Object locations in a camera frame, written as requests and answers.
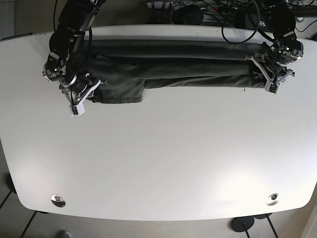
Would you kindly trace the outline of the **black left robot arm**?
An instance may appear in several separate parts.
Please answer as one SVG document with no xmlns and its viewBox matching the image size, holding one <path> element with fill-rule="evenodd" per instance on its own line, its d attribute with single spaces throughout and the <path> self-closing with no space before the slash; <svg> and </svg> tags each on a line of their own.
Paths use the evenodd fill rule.
<svg viewBox="0 0 317 238">
<path fill-rule="evenodd" d="M 250 29 L 242 41 L 231 41 L 225 26 Z M 295 33 L 296 21 L 283 0 L 249 0 L 233 4 L 221 25 L 221 35 L 230 46 L 239 49 L 245 58 L 241 70 L 232 70 L 225 80 L 227 87 L 265 88 L 275 93 L 287 77 L 295 72 L 288 66 L 304 54 L 303 43 Z"/>
</svg>

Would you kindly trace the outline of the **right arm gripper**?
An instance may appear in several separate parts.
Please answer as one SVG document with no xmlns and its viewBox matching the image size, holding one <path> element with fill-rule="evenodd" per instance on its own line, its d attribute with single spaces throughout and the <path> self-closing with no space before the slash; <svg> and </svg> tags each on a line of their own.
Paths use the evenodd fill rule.
<svg viewBox="0 0 317 238">
<path fill-rule="evenodd" d="M 96 78 L 73 78 L 68 83 L 61 80 L 59 89 L 70 102 L 70 107 L 75 108 L 87 98 L 93 103 L 103 103 L 103 92 L 98 88 L 100 84 L 102 81 Z"/>
</svg>

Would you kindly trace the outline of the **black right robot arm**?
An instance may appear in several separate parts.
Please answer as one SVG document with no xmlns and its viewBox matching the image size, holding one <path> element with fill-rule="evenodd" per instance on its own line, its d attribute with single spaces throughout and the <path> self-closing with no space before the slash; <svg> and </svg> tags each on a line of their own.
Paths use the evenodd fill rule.
<svg viewBox="0 0 317 238">
<path fill-rule="evenodd" d="M 70 102 L 74 115 L 80 114 L 84 100 L 101 84 L 89 73 L 81 74 L 91 52 L 92 23 L 104 0 L 68 0 L 59 16 L 58 24 L 53 21 L 54 32 L 49 41 L 50 53 L 43 68 L 43 77 L 58 82 L 59 88 Z M 89 33 L 88 48 L 83 62 L 74 61 Z"/>
</svg>

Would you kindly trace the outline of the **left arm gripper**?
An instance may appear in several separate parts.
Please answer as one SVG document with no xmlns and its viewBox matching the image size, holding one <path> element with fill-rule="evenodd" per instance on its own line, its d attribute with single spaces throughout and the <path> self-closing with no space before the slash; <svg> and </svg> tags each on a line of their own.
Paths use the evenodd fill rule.
<svg viewBox="0 0 317 238">
<path fill-rule="evenodd" d="M 286 81 L 288 76 L 295 76 L 293 70 L 288 69 L 286 65 L 280 66 L 277 62 L 271 60 L 267 54 L 246 55 L 245 59 L 252 61 L 261 71 L 261 73 L 252 71 L 252 78 L 258 82 L 263 82 L 265 77 L 271 84 L 279 86 Z"/>
</svg>

